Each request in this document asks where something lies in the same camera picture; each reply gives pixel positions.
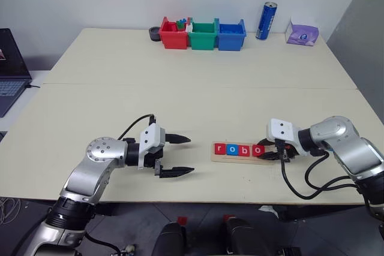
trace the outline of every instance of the tissue box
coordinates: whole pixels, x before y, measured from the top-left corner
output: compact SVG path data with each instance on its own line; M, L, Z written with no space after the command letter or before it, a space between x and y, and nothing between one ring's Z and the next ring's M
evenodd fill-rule
M313 46L319 36L319 29L313 20L291 18L286 31L286 42Z

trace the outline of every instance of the red plastic bin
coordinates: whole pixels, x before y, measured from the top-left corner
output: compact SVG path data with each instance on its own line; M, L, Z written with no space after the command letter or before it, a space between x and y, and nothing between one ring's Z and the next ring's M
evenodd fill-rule
M178 31L176 22L168 21L168 18L164 17L160 26L160 38L166 49L187 49L188 46L188 33L185 31L186 24L184 24L184 30Z

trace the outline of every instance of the red letter block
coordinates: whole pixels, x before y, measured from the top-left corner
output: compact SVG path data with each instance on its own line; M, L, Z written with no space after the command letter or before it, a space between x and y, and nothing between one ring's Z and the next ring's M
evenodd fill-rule
M248 145L239 145L239 156L250 156L250 147Z
M265 148L263 145L252 145L252 156L259 157L261 154L264 154Z
M225 143L215 143L215 154L216 155L225 155L226 154Z

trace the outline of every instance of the laptop keyboard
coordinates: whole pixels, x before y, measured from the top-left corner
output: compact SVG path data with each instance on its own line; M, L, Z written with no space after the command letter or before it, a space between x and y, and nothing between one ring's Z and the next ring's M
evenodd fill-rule
M14 96L23 85L24 81L0 81L0 97Z

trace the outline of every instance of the storage bin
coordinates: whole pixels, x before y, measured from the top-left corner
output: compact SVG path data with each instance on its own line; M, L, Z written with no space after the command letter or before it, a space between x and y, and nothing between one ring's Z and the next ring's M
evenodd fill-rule
M160 38L166 49L187 49L188 46L188 33L184 30L178 31L176 22L168 21L168 18L164 17L160 26Z
M196 50L213 50L215 47L218 18L213 23L196 23L192 22L192 31L188 32L192 49Z
M218 49L229 51L240 51L247 36L244 20L239 24L218 24Z

